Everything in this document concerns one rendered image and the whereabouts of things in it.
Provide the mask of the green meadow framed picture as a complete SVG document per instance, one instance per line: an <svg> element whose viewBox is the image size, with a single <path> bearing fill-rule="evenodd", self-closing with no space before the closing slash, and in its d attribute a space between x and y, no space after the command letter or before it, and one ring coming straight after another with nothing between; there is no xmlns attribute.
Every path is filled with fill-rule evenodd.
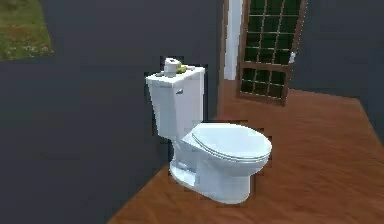
<svg viewBox="0 0 384 224"><path fill-rule="evenodd" d="M0 0L0 61L53 53L41 0Z"/></svg>

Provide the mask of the white toilet paper roll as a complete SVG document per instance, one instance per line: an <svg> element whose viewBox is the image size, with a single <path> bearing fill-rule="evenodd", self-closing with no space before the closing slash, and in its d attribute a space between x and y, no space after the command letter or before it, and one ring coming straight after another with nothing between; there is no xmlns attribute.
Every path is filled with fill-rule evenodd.
<svg viewBox="0 0 384 224"><path fill-rule="evenodd" d="M164 74L167 77L174 77L177 74L180 61L174 58L166 58L164 62Z"/></svg>

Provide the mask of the brown glass pane door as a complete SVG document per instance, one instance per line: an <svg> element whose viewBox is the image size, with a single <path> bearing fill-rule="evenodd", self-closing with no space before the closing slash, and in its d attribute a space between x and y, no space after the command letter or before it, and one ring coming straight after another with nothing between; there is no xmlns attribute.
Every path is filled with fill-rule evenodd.
<svg viewBox="0 0 384 224"><path fill-rule="evenodd" d="M284 106L299 53L308 0L245 0L238 47L236 95Z"/></svg>

